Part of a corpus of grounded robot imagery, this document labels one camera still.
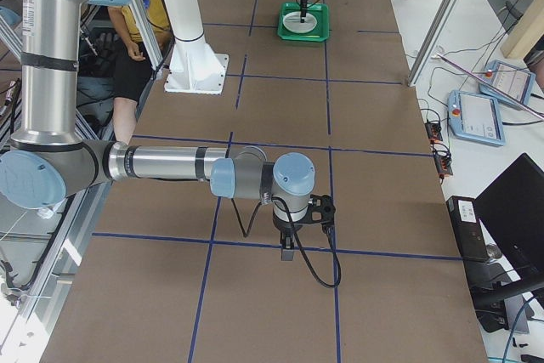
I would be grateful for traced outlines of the white pillar base plate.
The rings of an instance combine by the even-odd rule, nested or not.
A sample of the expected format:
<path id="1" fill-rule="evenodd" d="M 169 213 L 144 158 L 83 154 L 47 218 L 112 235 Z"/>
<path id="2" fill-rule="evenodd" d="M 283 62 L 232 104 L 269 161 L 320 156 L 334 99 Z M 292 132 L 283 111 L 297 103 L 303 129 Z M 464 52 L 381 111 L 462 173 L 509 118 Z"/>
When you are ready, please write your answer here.
<path id="1" fill-rule="evenodd" d="M 206 57 L 203 62 L 191 57 L 183 61 L 174 51 L 164 89 L 167 93 L 219 95 L 223 92 L 229 60 L 227 54 L 212 54 L 212 58 Z"/>

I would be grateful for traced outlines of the far blue teach pendant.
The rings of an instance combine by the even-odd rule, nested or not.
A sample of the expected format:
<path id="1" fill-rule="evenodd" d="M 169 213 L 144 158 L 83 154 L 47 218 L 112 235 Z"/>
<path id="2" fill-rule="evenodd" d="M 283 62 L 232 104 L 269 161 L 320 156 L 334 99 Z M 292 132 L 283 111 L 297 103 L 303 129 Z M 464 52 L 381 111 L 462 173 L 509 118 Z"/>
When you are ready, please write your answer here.
<path id="1" fill-rule="evenodd" d="M 485 67 L 482 78 L 518 102 L 527 105 L 530 93 L 535 84 L 536 75 L 526 68 L 519 68 L 500 60 L 492 60 Z M 497 98 L 505 105 L 515 108 L 513 104 L 509 103 L 501 95 L 496 94 L 492 89 L 482 84 L 479 84 L 479 91 L 482 94 Z"/>

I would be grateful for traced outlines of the white pillar column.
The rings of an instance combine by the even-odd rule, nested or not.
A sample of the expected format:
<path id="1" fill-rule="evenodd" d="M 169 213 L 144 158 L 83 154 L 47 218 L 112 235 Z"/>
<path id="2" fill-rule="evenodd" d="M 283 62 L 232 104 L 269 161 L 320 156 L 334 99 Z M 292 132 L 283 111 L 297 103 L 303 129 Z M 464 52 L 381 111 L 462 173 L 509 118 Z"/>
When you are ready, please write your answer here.
<path id="1" fill-rule="evenodd" d="M 206 40 L 197 0 L 163 0 L 175 38 L 174 51 L 201 62 L 207 57 Z"/>

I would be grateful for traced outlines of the person in yellow shirt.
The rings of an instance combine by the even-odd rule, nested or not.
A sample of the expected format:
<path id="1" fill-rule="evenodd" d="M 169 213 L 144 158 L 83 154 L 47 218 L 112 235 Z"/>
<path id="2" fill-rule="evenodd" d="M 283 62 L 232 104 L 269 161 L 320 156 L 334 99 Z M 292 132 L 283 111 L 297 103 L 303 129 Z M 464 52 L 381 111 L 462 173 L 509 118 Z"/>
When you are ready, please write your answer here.
<path id="1" fill-rule="evenodd" d="M 143 5 L 159 48 L 164 49 L 172 36 L 163 1 L 143 0 Z M 116 140 L 127 145 L 136 127 L 135 112 L 152 67 L 130 7 L 109 7 L 108 14 L 122 42 L 113 73 L 113 128 Z"/>

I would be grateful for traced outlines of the blue teach pendant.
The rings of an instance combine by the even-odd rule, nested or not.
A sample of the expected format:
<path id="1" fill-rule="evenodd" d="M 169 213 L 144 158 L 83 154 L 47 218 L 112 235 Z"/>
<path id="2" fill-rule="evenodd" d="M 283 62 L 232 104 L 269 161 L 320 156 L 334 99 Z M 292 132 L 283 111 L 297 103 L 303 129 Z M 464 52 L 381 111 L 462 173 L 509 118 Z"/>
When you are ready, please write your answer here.
<path id="1" fill-rule="evenodd" d="M 447 105 L 448 123 L 457 138 L 492 146 L 506 143 L 496 98 L 452 90 Z"/>
<path id="2" fill-rule="evenodd" d="M 518 102 L 527 105 L 530 93 L 535 84 L 536 75 L 526 68 L 519 68 L 500 60 L 492 60 L 485 67 L 482 78 Z M 509 103 L 501 95 L 496 94 L 492 89 L 482 84 L 479 84 L 479 91 L 482 94 L 497 98 L 505 105 L 515 108 L 513 104 Z"/>

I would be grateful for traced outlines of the near blue teach pendant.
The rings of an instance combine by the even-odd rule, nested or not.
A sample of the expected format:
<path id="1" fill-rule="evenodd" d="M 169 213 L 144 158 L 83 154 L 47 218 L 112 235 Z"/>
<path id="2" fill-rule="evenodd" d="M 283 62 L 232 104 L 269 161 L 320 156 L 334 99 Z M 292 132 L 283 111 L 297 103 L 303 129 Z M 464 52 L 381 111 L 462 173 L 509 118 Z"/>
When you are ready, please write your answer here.
<path id="1" fill-rule="evenodd" d="M 457 138 L 492 146 L 506 143 L 496 98 L 452 90 L 447 105 L 448 123 Z"/>

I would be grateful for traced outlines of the orange black connector board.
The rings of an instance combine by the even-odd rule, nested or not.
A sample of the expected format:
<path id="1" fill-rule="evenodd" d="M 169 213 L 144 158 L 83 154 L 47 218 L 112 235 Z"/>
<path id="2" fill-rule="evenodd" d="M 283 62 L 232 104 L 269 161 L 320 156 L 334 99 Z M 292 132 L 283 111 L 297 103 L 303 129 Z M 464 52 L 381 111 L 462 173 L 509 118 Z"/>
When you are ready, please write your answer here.
<path id="1" fill-rule="evenodd" d="M 440 121 L 426 121 L 424 123 L 426 133 L 430 144 L 435 144 L 443 141 L 442 127 Z"/>

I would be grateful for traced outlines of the black monitor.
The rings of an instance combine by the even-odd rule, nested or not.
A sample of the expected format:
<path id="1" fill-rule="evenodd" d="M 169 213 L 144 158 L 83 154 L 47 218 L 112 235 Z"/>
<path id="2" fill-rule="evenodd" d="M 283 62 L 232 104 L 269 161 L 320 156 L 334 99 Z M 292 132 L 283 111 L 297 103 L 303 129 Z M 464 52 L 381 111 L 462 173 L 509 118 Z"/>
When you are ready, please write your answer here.
<path id="1" fill-rule="evenodd" d="M 522 278 L 543 271 L 543 170 L 521 154 L 475 200 L 476 213 Z"/>

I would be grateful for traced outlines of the black box with label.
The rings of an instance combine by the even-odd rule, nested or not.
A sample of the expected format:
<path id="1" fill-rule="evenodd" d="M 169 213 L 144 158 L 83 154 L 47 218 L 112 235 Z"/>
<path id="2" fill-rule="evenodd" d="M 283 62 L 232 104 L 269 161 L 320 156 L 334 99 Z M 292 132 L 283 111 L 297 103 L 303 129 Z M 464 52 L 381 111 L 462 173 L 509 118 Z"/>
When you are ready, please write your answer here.
<path id="1" fill-rule="evenodd" d="M 481 223 L 474 199 L 451 196 L 446 201 L 451 226 L 460 255 L 464 260 L 484 263 L 488 260 Z"/>

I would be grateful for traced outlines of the green plastic tray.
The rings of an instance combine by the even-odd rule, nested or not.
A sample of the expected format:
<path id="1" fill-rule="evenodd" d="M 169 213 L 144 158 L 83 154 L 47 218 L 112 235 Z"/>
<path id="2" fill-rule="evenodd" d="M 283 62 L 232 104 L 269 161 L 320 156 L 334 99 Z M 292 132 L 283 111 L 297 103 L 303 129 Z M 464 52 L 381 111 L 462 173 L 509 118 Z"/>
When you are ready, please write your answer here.
<path id="1" fill-rule="evenodd" d="M 317 26 L 306 34 L 296 34 L 288 31 L 282 24 L 283 17 L 293 11 L 301 11 L 297 3 L 283 3 L 278 18 L 277 36 L 287 41 L 321 43 L 329 37 L 329 9 L 326 4 L 316 3 L 308 7 L 307 13 L 317 19 Z M 318 38 L 309 38 L 305 35 L 319 35 Z"/>

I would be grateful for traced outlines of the white round plate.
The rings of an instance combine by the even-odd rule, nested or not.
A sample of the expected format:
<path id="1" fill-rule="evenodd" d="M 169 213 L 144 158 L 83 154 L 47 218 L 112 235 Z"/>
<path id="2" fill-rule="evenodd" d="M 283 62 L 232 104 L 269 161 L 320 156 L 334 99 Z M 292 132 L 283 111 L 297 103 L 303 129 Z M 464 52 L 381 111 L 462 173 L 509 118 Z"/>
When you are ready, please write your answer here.
<path id="1" fill-rule="evenodd" d="M 296 34 L 306 34 L 306 33 L 310 33 L 317 26 L 316 18 L 315 18 L 314 24 L 298 24 L 293 22 L 292 18 L 298 15 L 300 16 L 300 11 L 293 11 L 286 14 L 283 17 L 282 24 L 288 31 L 296 33 Z"/>

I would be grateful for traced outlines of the aluminium frame post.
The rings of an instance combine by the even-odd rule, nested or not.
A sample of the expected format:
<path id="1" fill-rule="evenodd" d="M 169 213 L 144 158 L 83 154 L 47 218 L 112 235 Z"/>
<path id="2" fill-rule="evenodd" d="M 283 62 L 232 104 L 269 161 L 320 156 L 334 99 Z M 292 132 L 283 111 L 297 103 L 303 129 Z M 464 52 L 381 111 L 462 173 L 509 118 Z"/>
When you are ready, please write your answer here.
<path id="1" fill-rule="evenodd" d="M 408 86 L 415 86 L 425 65 L 428 63 L 431 54 L 439 40 L 441 32 L 444 30 L 447 20 L 449 19 L 458 0 L 442 0 L 436 15 L 433 18 L 432 24 L 424 38 L 422 46 L 416 56 L 416 60 L 411 67 L 410 74 L 407 78 Z"/>

